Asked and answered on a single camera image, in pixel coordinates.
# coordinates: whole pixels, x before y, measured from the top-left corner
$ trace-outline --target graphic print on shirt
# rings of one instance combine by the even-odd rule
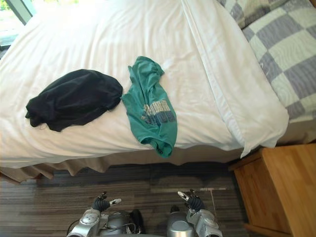
[[[155,101],[151,105],[144,105],[144,112],[141,119],[148,124],[158,126],[162,123],[174,122],[176,120],[165,100]]]

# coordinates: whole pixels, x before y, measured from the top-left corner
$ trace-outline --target window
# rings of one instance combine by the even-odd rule
[[[9,5],[5,0],[0,0],[0,45],[11,45],[22,28],[22,22]]]

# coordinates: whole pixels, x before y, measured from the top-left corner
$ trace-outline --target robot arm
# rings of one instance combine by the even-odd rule
[[[122,200],[114,199],[112,201],[106,201],[106,192],[103,192],[98,196],[91,209],[85,211],[80,218],[79,223],[73,228],[73,230],[67,235],[67,237],[94,237],[97,235],[100,227],[101,213],[110,206],[119,204]]]
[[[191,190],[188,196],[183,192],[178,195],[186,202],[189,208],[187,213],[187,221],[194,225],[194,229],[199,237],[223,237],[222,232],[218,229],[214,215],[205,210],[203,201]]]

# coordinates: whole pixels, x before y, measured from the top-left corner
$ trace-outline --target black clothing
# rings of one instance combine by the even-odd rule
[[[25,117],[33,127],[47,123],[60,132],[70,125],[85,125],[113,109],[123,88],[113,77],[81,69],[64,75],[31,99]]]

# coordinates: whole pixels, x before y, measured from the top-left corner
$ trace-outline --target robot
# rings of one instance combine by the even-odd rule
[[[187,214],[172,206],[167,225],[167,237],[223,237],[215,222],[214,215],[205,210],[203,201],[191,190],[187,195],[178,192],[188,208]],[[79,223],[67,237],[159,237],[146,234],[143,218],[139,210],[117,211],[110,215],[102,213],[119,204],[121,199],[106,201],[106,192],[98,196],[92,207],[85,211]]]

